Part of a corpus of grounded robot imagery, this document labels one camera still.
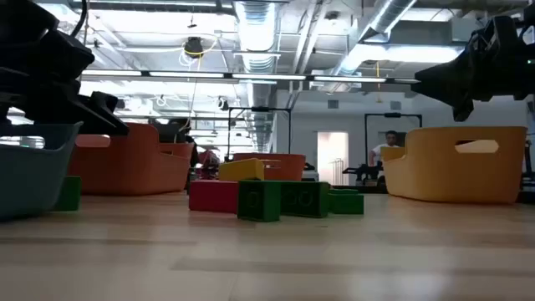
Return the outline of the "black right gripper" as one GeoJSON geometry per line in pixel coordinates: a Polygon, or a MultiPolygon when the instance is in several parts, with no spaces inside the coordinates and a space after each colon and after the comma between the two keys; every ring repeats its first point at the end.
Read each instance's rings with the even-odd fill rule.
{"type": "Polygon", "coordinates": [[[417,83],[411,91],[452,107],[455,122],[469,118],[474,110],[472,99],[511,95],[523,100],[535,94],[535,41],[524,41],[529,29],[535,31],[533,14],[522,21],[509,16],[492,18],[473,35],[469,53],[415,73],[417,83]]]}

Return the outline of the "red background object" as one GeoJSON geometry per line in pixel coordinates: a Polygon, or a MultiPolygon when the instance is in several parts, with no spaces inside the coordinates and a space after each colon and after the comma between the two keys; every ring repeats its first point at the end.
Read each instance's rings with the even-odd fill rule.
{"type": "Polygon", "coordinates": [[[201,180],[216,180],[220,160],[212,150],[205,150],[199,154],[201,166],[197,170],[198,178],[201,180]]]}

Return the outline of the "teal plastic bin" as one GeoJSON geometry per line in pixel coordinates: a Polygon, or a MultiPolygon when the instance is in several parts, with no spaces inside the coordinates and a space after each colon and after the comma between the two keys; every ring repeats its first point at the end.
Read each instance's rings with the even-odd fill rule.
{"type": "Polygon", "coordinates": [[[0,144],[0,222],[54,208],[82,125],[0,125],[0,137],[44,138],[42,149],[0,144]]]}

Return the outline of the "large orange plastic bin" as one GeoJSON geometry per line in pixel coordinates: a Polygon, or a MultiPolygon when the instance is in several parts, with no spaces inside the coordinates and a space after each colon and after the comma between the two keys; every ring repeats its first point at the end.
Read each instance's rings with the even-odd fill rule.
{"type": "Polygon", "coordinates": [[[129,123],[127,135],[79,135],[68,174],[81,178],[86,195],[142,196],[182,191],[192,143],[161,143],[153,125],[129,123]]]}

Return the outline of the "green toy block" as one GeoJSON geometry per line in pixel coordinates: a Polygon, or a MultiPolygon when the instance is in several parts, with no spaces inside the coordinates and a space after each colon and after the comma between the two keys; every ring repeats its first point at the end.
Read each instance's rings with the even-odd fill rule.
{"type": "Polygon", "coordinates": [[[356,190],[331,189],[328,193],[328,199],[330,213],[364,214],[364,196],[356,190]]]}
{"type": "Polygon", "coordinates": [[[277,222],[281,216],[280,181],[240,181],[237,218],[256,222],[277,222]]]}
{"type": "Polygon", "coordinates": [[[281,185],[281,214],[325,218],[329,214],[328,182],[285,181],[281,185]]]}
{"type": "Polygon", "coordinates": [[[79,176],[66,176],[62,185],[59,199],[53,210],[55,212],[75,212],[79,209],[81,197],[81,178],[79,176]]]}

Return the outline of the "silver ventilation duct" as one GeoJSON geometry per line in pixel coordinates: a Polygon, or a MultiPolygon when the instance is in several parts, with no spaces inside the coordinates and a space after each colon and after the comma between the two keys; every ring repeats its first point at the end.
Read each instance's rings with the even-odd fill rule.
{"type": "Polygon", "coordinates": [[[353,76],[366,60],[381,60],[386,54],[383,43],[388,43],[390,33],[417,0],[375,0],[373,9],[364,15],[349,31],[349,49],[333,67],[330,75],[353,76]]]}
{"type": "MultiPolygon", "coordinates": [[[[269,2],[235,1],[233,7],[237,16],[237,31],[240,50],[259,54],[244,54],[242,62],[247,74],[272,74],[276,58],[275,34],[278,20],[278,5],[269,2]]],[[[272,98],[269,84],[247,84],[250,107],[268,107],[272,98]]],[[[256,152],[268,152],[273,116],[252,113],[253,138],[256,152]]]]}

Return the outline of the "red toy block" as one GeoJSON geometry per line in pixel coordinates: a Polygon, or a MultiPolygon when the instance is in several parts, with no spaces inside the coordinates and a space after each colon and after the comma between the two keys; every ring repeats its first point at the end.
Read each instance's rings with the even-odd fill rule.
{"type": "Polygon", "coordinates": [[[197,180],[189,190],[189,209],[196,212],[237,213],[237,181],[197,180]]]}

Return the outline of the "small orange plastic bin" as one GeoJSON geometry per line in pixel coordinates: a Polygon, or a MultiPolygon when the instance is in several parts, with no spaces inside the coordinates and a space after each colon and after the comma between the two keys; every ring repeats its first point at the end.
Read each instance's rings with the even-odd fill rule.
{"type": "Polygon", "coordinates": [[[306,156],[299,154],[236,153],[234,161],[256,158],[264,164],[264,178],[270,181],[301,181],[306,156]]]}

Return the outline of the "yellow plastic bin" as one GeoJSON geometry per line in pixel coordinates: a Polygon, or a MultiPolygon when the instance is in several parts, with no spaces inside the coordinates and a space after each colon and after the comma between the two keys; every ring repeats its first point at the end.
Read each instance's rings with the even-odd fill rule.
{"type": "Polygon", "coordinates": [[[426,202],[512,204],[526,133],[524,126],[412,130],[403,148],[382,150],[387,191],[426,202]]]}

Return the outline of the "black background rig frame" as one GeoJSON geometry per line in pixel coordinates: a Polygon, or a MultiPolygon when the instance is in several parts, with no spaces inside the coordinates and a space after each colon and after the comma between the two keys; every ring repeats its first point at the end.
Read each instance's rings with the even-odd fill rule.
{"type": "Polygon", "coordinates": [[[387,112],[387,113],[365,113],[364,114],[364,149],[365,149],[365,160],[366,163],[370,163],[369,161],[369,153],[371,150],[369,150],[369,131],[368,131],[368,118],[371,116],[379,116],[386,119],[400,119],[401,117],[406,118],[416,118],[418,120],[418,128],[423,127],[423,116],[420,114],[402,114],[399,112],[387,112]]]}
{"type": "Polygon", "coordinates": [[[251,112],[260,112],[260,113],[267,113],[267,112],[278,112],[282,111],[285,112],[288,116],[288,154],[291,153],[291,146],[292,146],[292,109],[289,108],[273,108],[273,107],[267,107],[267,106],[253,106],[253,107],[229,107],[228,110],[228,116],[227,116],[227,153],[225,155],[225,161],[229,161],[231,157],[231,128],[232,128],[232,121],[234,119],[238,119],[238,116],[241,114],[241,112],[236,115],[235,117],[232,116],[233,110],[240,110],[246,111],[250,110],[251,112]]]}

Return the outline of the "yellow toy block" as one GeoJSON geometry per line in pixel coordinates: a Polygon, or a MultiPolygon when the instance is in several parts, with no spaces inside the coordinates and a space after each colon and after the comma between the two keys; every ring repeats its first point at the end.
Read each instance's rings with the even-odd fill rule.
{"type": "Polygon", "coordinates": [[[219,165],[220,181],[251,181],[264,180],[264,164],[256,158],[231,161],[219,165]]]}

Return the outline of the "person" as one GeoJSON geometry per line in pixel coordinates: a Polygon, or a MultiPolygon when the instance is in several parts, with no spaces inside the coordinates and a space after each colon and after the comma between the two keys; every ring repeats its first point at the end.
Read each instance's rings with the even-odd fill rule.
{"type": "Polygon", "coordinates": [[[387,147],[398,147],[397,145],[397,132],[395,130],[389,130],[385,133],[385,143],[377,145],[369,151],[368,164],[375,166],[381,161],[381,151],[387,147]]]}

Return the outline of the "black monitor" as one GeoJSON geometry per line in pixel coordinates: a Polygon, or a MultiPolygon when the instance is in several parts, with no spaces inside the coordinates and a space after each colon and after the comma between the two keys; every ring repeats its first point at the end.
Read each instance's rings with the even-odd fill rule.
{"type": "Polygon", "coordinates": [[[191,124],[187,118],[170,119],[166,124],[158,120],[150,122],[159,134],[160,143],[193,143],[193,138],[189,135],[191,124]]]}

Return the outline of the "overhead bar with light strips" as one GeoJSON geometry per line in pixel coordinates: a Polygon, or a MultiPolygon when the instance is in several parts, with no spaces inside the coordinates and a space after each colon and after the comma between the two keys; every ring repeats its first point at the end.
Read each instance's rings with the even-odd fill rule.
{"type": "Polygon", "coordinates": [[[416,79],[389,78],[389,77],[363,77],[363,76],[333,76],[313,74],[256,74],[256,73],[215,73],[194,71],[149,71],[149,70],[112,70],[112,69],[86,69],[83,76],[100,78],[169,78],[169,79],[243,79],[267,81],[319,81],[336,83],[370,83],[370,84],[415,84],[416,79]]]}

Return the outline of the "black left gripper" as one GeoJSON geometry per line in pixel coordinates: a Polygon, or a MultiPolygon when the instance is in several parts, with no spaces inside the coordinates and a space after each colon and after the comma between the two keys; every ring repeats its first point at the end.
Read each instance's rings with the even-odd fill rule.
{"type": "Polygon", "coordinates": [[[119,99],[94,91],[79,95],[78,77],[94,55],[78,39],[43,27],[0,25],[0,124],[15,107],[41,124],[83,123],[83,135],[127,135],[113,112],[119,99]]]}

